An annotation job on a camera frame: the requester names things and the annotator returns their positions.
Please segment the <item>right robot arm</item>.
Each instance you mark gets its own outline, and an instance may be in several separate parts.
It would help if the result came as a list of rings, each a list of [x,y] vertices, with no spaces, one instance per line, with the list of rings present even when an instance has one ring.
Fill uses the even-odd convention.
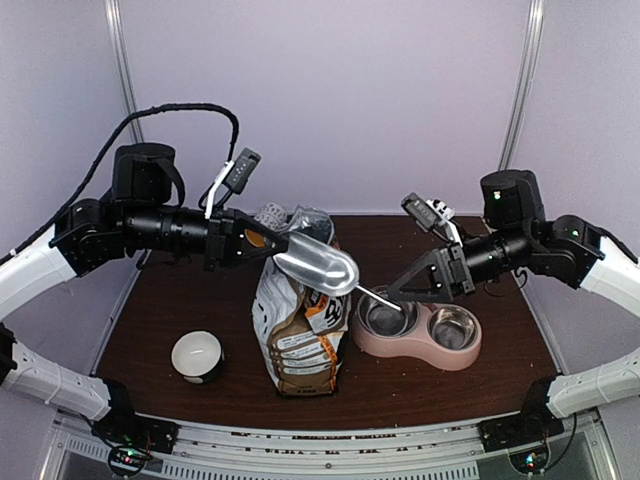
[[[423,254],[387,287],[392,302],[450,303],[476,285],[520,267],[597,294],[632,314],[639,312],[639,260],[608,230],[575,215],[545,218],[535,174],[501,170],[481,181],[484,218],[491,232],[452,238]],[[535,381],[512,430],[535,440],[572,414],[639,393],[639,353],[571,375]]]

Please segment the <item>metal food scoop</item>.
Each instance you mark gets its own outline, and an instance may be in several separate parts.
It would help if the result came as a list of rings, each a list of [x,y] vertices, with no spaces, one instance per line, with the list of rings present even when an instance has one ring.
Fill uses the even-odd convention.
[[[300,232],[288,237],[288,248],[273,256],[275,265],[295,281],[329,296],[358,290],[378,303],[400,312],[401,307],[360,284],[360,271],[346,252]]]

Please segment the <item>dog food bag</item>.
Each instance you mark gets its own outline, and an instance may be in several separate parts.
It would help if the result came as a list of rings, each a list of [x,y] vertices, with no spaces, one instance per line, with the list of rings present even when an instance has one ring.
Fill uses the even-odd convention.
[[[279,394],[335,392],[351,309],[349,295],[323,294],[283,273],[272,257],[265,260],[252,305],[253,329]]]

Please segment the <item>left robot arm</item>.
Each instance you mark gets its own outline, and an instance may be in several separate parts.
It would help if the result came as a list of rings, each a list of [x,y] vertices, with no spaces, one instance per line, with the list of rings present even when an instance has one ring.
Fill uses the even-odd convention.
[[[51,288],[138,250],[200,255],[207,270],[287,250],[282,235],[237,209],[203,213],[181,203],[170,205],[173,194],[185,196],[174,161],[175,151],[168,145],[119,147],[107,193],[63,208],[53,225],[2,264],[1,315],[7,317]],[[123,444],[143,436],[143,421],[123,384],[43,358],[7,328],[1,330],[1,386],[104,424]]]

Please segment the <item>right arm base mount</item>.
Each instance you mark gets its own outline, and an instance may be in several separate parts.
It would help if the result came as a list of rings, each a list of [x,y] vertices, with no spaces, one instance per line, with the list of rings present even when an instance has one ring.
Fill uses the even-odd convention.
[[[535,443],[529,452],[520,452],[511,459],[511,465],[530,476],[549,471],[556,462],[551,460],[549,440],[565,431],[563,421],[547,407],[549,388],[556,375],[534,381],[525,394],[518,413],[478,424],[479,437],[486,453],[519,448]]]

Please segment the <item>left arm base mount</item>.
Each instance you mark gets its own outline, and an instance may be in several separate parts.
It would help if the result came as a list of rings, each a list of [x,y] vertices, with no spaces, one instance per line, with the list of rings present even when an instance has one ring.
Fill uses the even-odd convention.
[[[110,395],[109,412],[100,420],[88,420],[91,433],[109,449],[107,467],[119,478],[138,475],[155,454],[173,452],[179,427],[175,422],[144,417],[135,412],[126,387],[104,379]]]

